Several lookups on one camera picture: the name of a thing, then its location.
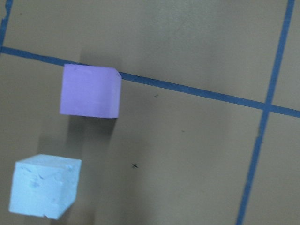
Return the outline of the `light blue foam block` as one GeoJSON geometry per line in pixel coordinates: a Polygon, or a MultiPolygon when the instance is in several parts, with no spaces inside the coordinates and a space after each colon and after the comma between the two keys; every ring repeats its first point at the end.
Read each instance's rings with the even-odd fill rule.
{"type": "Polygon", "coordinates": [[[81,165],[45,154],[16,161],[9,212],[58,220],[75,202],[81,165]]]}

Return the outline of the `purple foam block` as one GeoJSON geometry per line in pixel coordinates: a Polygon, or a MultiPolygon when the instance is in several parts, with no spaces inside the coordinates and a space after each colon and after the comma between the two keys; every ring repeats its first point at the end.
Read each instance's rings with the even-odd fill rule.
{"type": "Polygon", "coordinates": [[[114,119],[119,116],[121,75],[112,67],[65,64],[60,113],[114,119]]]}

